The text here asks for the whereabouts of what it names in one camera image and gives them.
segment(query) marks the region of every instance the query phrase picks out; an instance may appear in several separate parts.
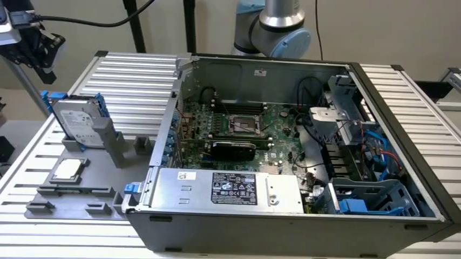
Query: gray robot arm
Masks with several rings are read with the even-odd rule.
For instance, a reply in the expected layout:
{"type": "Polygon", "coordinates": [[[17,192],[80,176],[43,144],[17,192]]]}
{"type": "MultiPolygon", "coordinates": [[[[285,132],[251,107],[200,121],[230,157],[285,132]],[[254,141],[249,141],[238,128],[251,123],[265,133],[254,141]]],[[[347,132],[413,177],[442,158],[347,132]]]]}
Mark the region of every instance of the gray robot arm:
{"type": "Polygon", "coordinates": [[[310,45],[299,0],[240,0],[232,54],[301,58],[310,45]]]}

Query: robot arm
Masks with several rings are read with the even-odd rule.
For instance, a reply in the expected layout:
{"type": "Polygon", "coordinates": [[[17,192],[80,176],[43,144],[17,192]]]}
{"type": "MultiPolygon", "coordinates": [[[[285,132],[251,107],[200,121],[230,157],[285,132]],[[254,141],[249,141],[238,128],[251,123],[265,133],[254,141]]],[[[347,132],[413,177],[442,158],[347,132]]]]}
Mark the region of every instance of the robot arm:
{"type": "Polygon", "coordinates": [[[65,39],[48,33],[41,23],[32,22],[29,0],[0,0],[0,55],[15,64],[32,68],[41,81],[52,84],[55,59],[65,39]]]}
{"type": "Polygon", "coordinates": [[[301,58],[310,45],[299,0],[240,0],[232,54],[301,58]]]}

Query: circuit board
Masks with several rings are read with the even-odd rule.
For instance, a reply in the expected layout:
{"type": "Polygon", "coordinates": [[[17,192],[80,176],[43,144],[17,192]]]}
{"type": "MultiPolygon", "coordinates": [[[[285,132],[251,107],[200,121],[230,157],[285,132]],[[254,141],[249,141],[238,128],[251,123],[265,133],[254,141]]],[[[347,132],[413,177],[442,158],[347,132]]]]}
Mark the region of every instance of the circuit board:
{"type": "Polygon", "coordinates": [[[302,152],[302,146],[295,123],[297,112],[290,113],[290,109],[283,105],[269,105],[257,115],[232,114],[216,113],[198,103],[186,103],[182,167],[302,175],[301,168],[293,166],[293,159],[302,152]],[[214,160],[208,145],[216,138],[255,144],[254,159],[239,162],[214,160]]]}

